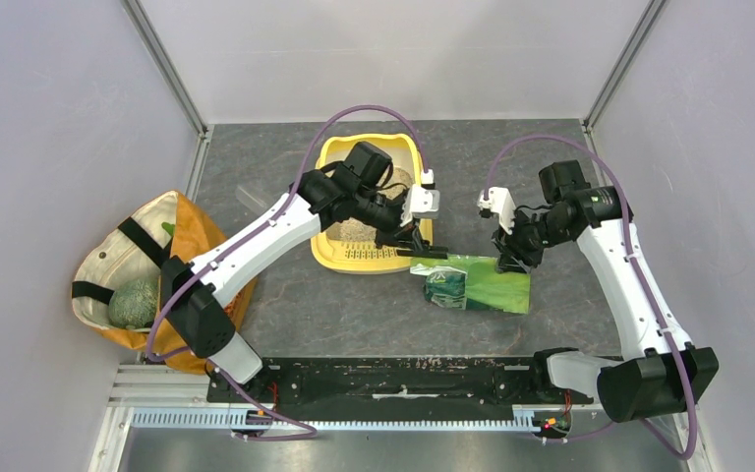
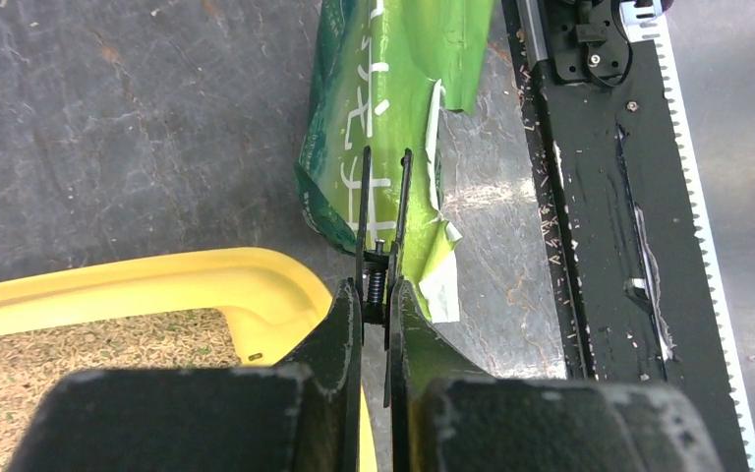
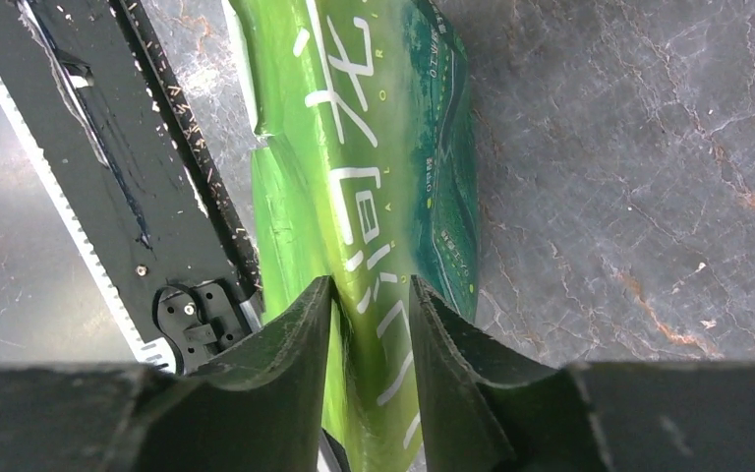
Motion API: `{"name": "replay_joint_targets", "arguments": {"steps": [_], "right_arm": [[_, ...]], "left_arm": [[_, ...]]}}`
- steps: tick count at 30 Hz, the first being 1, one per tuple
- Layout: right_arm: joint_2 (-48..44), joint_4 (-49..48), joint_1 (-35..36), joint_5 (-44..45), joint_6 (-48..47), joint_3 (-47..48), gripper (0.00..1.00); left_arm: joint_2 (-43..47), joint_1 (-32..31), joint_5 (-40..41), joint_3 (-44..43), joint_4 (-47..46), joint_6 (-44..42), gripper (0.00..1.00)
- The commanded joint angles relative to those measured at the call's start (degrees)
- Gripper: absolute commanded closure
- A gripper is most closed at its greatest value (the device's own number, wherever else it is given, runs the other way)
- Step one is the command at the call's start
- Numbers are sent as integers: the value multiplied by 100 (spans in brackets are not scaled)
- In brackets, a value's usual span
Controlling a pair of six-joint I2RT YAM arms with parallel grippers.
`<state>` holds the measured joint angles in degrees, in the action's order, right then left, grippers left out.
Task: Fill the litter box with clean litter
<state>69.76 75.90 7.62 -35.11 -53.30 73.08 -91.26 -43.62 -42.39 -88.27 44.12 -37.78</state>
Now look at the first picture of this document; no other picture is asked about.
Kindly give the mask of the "yellow litter box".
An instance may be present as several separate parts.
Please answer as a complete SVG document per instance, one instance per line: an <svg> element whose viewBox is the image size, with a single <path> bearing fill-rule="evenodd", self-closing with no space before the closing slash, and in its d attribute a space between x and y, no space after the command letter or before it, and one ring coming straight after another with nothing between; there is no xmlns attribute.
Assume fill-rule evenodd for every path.
<svg viewBox="0 0 755 472"><path fill-rule="evenodd" d="M392 170L378 182L378 192L391 200L421 182L423 161L416 145L406 134L361 134L327 139L316 160L315 168L342 161L354 144L368 142L392 159ZM378 248L376 230L356 219L332 224L310 240L312 254L323 267L352 274L385 274L405 271L410 259L397 254L394 247Z"/></svg>

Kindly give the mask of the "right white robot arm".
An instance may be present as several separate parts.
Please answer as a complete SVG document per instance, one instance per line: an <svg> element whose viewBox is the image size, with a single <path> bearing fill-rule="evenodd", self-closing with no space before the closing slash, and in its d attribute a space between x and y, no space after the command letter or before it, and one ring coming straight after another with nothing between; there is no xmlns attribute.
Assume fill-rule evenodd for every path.
<svg viewBox="0 0 755 472"><path fill-rule="evenodd" d="M527 213L502 187L483 190L483 217L496 215L493 242L502 272L528 273L545 250L573 242L586 257L609 304L621 344L611 361L574 348L535 354L530 393L552 402L567 389L598 401L616 423L689 412L715 374L710 347L697 348L669 309L640 252L635 225L615 187L594 187L575 160L539 173L544 206Z"/></svg>

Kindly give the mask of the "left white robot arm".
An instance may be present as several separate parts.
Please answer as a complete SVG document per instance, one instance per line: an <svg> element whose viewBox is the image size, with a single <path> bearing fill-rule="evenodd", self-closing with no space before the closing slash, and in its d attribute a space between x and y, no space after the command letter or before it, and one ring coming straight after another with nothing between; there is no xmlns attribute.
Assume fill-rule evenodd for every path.
<svg viewBox="0 0 755 472"><path fill-rule="evenodd" d="M435 175L421 172L421 183L389 200L379 187L392 169L386 152L359 141L343 160L302 173L271 209L227 241L188 263L173 257L163 264L161 311L153 324L169 322L196 357L231 378L244 400L260 400L269 376L225 308L272 263L347 219L374 228L379 248L394 247L401 256L444 255L420 232L421 219L437 214Z"/></svg>

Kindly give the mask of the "green litter bag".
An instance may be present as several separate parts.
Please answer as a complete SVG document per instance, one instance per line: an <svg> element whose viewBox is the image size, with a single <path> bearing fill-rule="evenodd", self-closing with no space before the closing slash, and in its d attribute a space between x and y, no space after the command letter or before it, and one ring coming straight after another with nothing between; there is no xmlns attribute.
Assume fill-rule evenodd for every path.
<svg viewBox="0 0 755 472"><path fill-rule="evenodd" d="M499 272L496 262L496 258L462 255L449 255L446 260L413 258L409 271L424 278L424 298L438 307L528 314L530 275Z"/></svg>

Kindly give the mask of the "black plastic clip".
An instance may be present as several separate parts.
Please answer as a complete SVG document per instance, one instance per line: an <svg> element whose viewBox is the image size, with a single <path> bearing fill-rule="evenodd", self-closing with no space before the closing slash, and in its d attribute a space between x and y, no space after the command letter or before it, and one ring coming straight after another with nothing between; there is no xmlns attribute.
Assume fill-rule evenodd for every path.
<svg viewBox="0 0 755 472"><path fill-rule="evenodd" d="M397 248L396 255L418 259L447 260L448 249L441 246L424 246L420 248Z"/></svg>

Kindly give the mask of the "clear plastic tube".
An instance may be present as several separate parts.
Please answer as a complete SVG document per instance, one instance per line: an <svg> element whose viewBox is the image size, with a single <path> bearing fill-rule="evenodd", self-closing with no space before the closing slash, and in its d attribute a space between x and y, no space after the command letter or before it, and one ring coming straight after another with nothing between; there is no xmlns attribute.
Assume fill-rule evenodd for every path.
<svg viewBox="0 0 755 472"><path fill-rule="evenodd" d="M239 184L235 190L235 197L247 209L248 213L256 216L268 211L275 203L275 199L270 196L267 190L250 184Z"/></svg>

